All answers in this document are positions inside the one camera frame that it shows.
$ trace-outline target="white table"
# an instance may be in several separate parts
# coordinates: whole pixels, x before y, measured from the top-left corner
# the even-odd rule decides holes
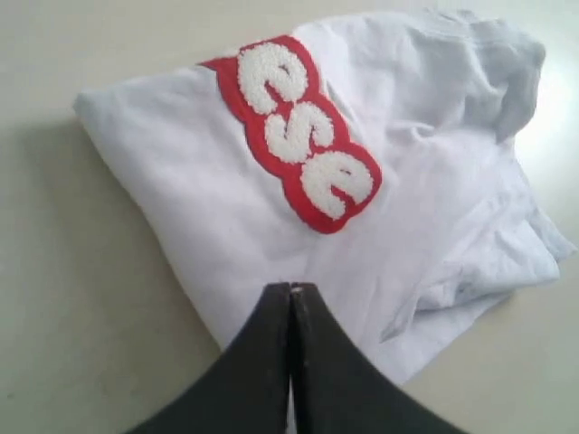
[[[74,120],[79,89],[192,64],[324,15],[435,5],[248,3],[0,0],[0,432],[119,433],[218,355],[143,216]],[[539,202],[578,242],[579,4],[508,3],[460,7],[504,16],[546,44],[538,112],[517,150]],[[560,282],[485,315],[405,389],[472,433],[579,432],[578,283],[575,258]]]

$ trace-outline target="white fabric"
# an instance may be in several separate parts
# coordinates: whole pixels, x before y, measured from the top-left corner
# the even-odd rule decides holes
[[[372,202],[333,234],[305,224],[256,162],[214,71],[84,91],[75,108],[221,346],[266,283],[313,281],[354,342],[403,382],[509,291],[557,278],[556,262],[574,250],[537,208],[512,147],[534,111],[544,49],[469,13],[338,17],[292,36],[382,170]],[[303,71],[263,46],[278,70],[301,77],[276,84],[296,100]],[[240,72],[244,92],[270,113],[276,103],[250,69]],[[271,125],[270,137],[276,128],[285,126]],[[328,131],[314,139],[331,141]],[[279,139],[268,146],[283,148]],[[288,158],[301,161],[294,151]]]

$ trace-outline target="folded t-shirt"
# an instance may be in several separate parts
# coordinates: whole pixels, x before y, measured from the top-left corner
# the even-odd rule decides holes
[[[221,346],[266,283],[312,281],[369,354],[573,251],[513,151],[544,56],[470,13],[361,14],[75,108]]]

